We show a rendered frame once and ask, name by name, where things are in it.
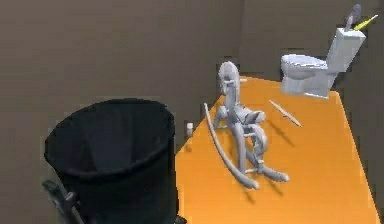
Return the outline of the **white toilet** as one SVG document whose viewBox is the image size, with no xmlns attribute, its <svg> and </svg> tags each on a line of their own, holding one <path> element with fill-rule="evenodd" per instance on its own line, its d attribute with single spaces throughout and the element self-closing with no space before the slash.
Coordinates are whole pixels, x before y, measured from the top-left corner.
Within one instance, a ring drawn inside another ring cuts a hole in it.
<svg viewBox="0 0 384 224">
<path fill-rule="evenodd" d="M 336 77 L 348 70 L 365 39 L 361 31 L 337 28 L 325 60 L 299 54 L 283 55 L 281 91 L 327 98 Z"/>
</svg>

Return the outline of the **black round bin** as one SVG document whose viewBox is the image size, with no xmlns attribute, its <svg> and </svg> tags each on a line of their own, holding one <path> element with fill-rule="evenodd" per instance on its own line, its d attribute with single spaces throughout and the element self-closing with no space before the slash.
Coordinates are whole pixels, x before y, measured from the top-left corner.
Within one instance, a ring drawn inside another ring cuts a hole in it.
<svg viewBox="0 0 384 224">
<path fill-rule="evenodd" d="M 83 224 L 187 224 L 179 214 L 174 116 L 157 101 L 112 99 L 56 125 L 44 157 Z"/>
</svg>

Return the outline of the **grey rocking horse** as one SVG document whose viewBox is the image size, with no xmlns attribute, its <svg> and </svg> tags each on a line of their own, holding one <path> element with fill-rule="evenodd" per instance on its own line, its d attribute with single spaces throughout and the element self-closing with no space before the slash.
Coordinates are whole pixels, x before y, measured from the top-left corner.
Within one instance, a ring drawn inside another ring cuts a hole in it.
<svg viewBox="0 0 384 224">
<path fill-rule="evenodd" d="M 268 138 L 260 124 L 266 119 L 262 110 L 251 110 L 240 102 L 240 78 L 237 66 L 226 61 L 220 65 L 218 83 L 224 102 L 211 120 L 208 105 L 204 103 L 204 112 L 215 147 L 234 178 L 248 189 L 258 189 L 256 180 L 248 177 L 255 172 L 277 182 L 288 182 L 290 177 L 283 172 L 268 167 L 264 162 L 264 153 L 268 148 Z M 236 165 L 227 157 L 216 134 L 217 129 L 229 129 L 235 141 L 238 162 Z"/>
</svg>

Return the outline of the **yellow and white brush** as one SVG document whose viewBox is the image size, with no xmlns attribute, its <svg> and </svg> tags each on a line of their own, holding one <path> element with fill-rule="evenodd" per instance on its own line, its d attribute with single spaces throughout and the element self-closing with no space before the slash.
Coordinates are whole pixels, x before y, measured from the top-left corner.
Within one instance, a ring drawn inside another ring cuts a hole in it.
<svg viewBox="0 0 384 224">
<path fill-rule="evenodd" d="M 378 16 L 379 16 L 379 15 L 376 14 L 376 15 L 370 17 L 369 19 L 367 19 L 367 20 L 365 20 L 365 21 L 363 21 L 363 22 L 360 22 L 359 24 L 355 25 L 355 26 L 353 27 L 352 30 L 353 30 L 353 31 L 359 31 L 359 30 L 365 28 L 365 27 L 368 26 L 372 21 L 374 21 Z"/>
</svg>

